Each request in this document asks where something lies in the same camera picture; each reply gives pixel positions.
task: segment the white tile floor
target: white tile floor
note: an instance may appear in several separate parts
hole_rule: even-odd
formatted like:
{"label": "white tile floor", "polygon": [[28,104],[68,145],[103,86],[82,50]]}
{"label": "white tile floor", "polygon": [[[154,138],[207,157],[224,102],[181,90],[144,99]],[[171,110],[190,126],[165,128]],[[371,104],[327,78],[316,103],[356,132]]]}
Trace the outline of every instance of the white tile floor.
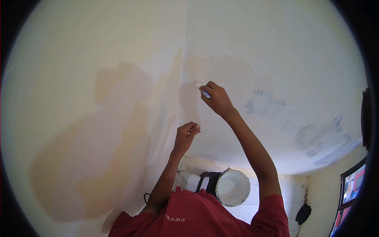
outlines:
{"label": "white tile floor", "polygon": [[[184,157],[182,159],[178,167],[177,177],[172,188],[173,190],[176,186],[180,186],[183,189],[195,191],[200,179],[199,175],[202,172],[220,172],[220,170],[225,168],[223,166],[220,168],[220,166],[217,165],[217,168],[213,170],[211,165],[209,165],[209,162],[200,162],[201,166],[204,167],[199,167],[200,165],[193,165],[193,161],[186,160],[186,158],[192,159],[189,157]],[[225,207],[234,217],[247,223],[251,222],[251,219],[256,214],[259,207],[258,180],[256,177],[249,177],[249,180],[251,189],[247,200],[242,205],[237,207]],[[296,237],[299,233],[300,225],[298,225],[298,222],[295,221],[295,219],[298,211],[304,204],[304,196],[306,186],[308,185],[308,178],[306,176],[282,175],[279,177],[279,184],[282,190],[284,210],[288,218],[290,237]]]}

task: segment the paint bucket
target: paint bucket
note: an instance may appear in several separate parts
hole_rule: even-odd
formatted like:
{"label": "paint bucket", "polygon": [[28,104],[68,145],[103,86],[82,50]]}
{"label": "paint bucket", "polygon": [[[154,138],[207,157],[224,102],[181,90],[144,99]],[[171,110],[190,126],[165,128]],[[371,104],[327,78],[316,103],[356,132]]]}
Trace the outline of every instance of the paint bucket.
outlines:
{"label": "paint bucket", "polygon": [[241,205],[250,194],[250,180],[239,170],[226,169],[217,180],[216,198],[227,207]]}

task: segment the chalk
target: chalk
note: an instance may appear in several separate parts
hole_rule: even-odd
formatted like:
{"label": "chalk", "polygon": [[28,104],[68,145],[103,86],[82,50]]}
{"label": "chalk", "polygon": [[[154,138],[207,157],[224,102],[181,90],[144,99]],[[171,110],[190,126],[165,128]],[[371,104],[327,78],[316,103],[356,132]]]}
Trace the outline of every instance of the chalk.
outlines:
{"label": "chalk", "polygon": [[[196,82],[196,87],[199,89],[200,87],[201,87],[202,85],[199,83],[199,82]],[[211,98],[211,96],[208,94],[208,92],[206,92],[206,91],[201,91],[202,93],[203,93],[203,95],[206,97],[206,98],[208,98],[208,99],[210,99]]]}

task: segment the window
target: window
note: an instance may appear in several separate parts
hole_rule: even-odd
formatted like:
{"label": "window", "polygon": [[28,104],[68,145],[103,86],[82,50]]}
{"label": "window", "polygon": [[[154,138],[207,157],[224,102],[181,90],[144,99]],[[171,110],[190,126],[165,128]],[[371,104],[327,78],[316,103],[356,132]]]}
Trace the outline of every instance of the window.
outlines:
{"label": "window", "polygon": [[333,236],[341,225],[359,194],[360,187],[365,175],[366,158],[341,174],[340,203],[330,236]]}

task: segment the fingers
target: fingers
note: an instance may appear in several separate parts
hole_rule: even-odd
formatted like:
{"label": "fingers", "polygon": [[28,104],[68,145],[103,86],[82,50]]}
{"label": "fingers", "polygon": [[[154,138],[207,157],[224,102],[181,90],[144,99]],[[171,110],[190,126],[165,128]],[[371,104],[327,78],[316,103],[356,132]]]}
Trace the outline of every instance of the fingers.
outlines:
{"label": "fingers", "polygon": [[195,127],[189,132],[188,137],[189,137],[190,139],[193,139],[193,138],[195,137],[195,135],[196,135],[198,129],[199,129],[199,125],[196,124]]}
{"label": "fingers", "polygon": [[206,84],[206,86],[208,86],[209,88],[211,89],[214,89],[216,88],[218,85],[216,83],[214,83],[213,81],[208,81],[208,83]]}
{"label": "fingers", "polygon": [[213,91],[212,91],[212,89],[210,88],[210,87],[208,87],[208,86],[200,86],[199,87],[199,90],[201,90],[201,91],[206,91],[206,92],[208,92],[208,94],[213,94]]}
{"label": "fingers", "polygon": [[179,128],[183,128],[183,130],[188,131],[192,127],[195,127],[196,125],[197,125],[197,123],[195,123],[195,122],[189,122],[189,123],[186,123],[186,124],[184,124],[183,126],[181,126]]}
{"label": "fingers", "polygon": [[206,98],[205,95],[203,95],[203,93],[200,91],[200,94],[201,94],[201,99],[204,100],[204,102],[208,105],[209,105],[209,102],[210,102],[210,99]]}

